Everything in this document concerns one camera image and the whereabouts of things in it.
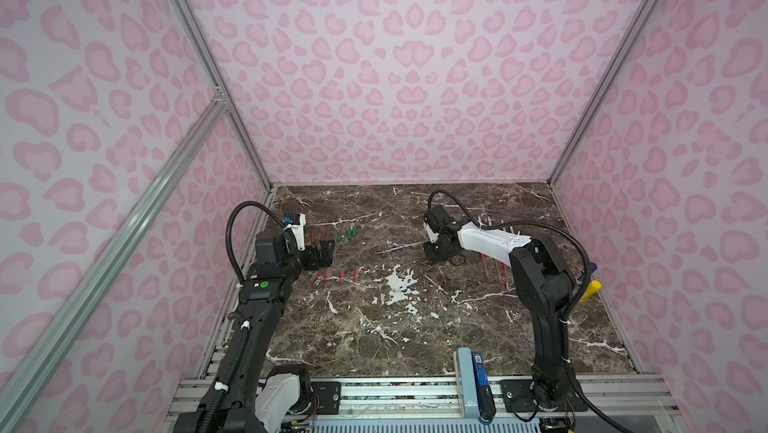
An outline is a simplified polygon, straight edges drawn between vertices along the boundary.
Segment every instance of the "black mounting plate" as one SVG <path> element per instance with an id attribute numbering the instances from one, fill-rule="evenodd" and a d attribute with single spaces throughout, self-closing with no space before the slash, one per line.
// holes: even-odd
<path id="1" fill-rule="evenodd" d="M 341 402 L 341 383 L 338 381 L 312 381 L 312 394 L 320 399 L 318 415 L 338 415 Z"/>
<path id="2" fill-rule="evenodd" d="M 533 413 L 536 406 L 533 403 L 531 380 L 501 380 L 502 397 L 507 413 Z M 576 411 L 586 411 L 586 404 L 576 396 L 573 390 L 568 392 L 568 400 Z M 558 411 L 565 411 L 562 406 Z"/>

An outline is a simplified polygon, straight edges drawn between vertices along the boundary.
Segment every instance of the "yellow connector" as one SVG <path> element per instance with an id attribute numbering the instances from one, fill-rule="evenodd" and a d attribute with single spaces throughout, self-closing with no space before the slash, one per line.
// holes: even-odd
<path id="1" fill-rule="evenodd" d="M 587 287 L 587 291 L 584 292 L 584 296 L 582 296 L 579 300 L 579 303 L 586 302 L 593 294 L 596 294 L 598 291 L 600 291 L 600 288 L 602 287 L 603 286 L 600 284 L 600 282 L 598 282 L 596 279 L 593 279 Z"/>

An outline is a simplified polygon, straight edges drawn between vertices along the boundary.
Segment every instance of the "marble surface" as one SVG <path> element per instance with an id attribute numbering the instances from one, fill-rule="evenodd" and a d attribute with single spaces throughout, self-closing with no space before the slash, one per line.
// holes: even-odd
<path id="1" fill-rule="evenodd" d="M 533 333 L 528 311 L 498 282 L 493 260 L 488 281 L 482 259 L 429 265 L 422 250 L 422 215 L 438 185 L 288 187 L 278 189 L 274 210 L 306 214 L 306 237 L 336 238 L 352 225 L 358 235 L 336 245 L 327 279 L 303 273 L 265 361 L 305 361 L 313 377 L 443 375 L 454 370 L 453 352 L 467 346 L 485 355 L 491 375 L 529 374 Z M 564 227 L 544 184 L 443 186 L 487 223 L 540 219 Z M 438 196 L 455 217 L 461 210 Z M 543 233 L 521 228 L 523 234 Z M 573 271 L 581 260 L 555 238 Z M 353 283 L 356 269 L 360 272 Z M 633 371 L 595 295 L 571 315 L 571 359 L 576 371 Z"/>

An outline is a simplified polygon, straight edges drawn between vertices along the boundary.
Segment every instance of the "wall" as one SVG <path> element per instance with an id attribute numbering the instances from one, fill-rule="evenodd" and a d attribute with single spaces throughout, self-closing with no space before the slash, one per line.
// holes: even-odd
<path id="1" fill-rule="evenodd" d="M 664 0 L 556 189 L 693 433 L 768 427 L 767 18 Z"/>
<path id="2" fill-rule="evenodd" d="M 548 178 L 639 0 L 190 0 L 270 178 Z"/>
<path id="3" fill-rule="evenodd" d="M 168 0 L 0 0 L 0 388 L 211 98 Z"/>
<path id="4" fill-rule="evenodd" d="M 222 119 L 20 429 L 157 431 L 192 376 L 233 278 L 224 227 L 257 179 Z M 239 255 L 254 222 L 233 228 Z"/>

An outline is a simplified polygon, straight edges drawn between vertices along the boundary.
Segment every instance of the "yellow handle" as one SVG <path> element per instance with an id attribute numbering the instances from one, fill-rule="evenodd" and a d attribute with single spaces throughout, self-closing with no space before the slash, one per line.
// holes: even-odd
<path id="1" fill-rule="evenodd" d="M 582 296 L 579 300 L 579 303 L 586 302 L 593 294 L 596 294 L 598 291 L 600 291 L 600 288 L 602 287 L 603 286 L 600 284 L 600 282 L 598 282 L 596 279 L 593 279 L 587 287 L 587 291 L 584 292 L 584 296 Z"/>

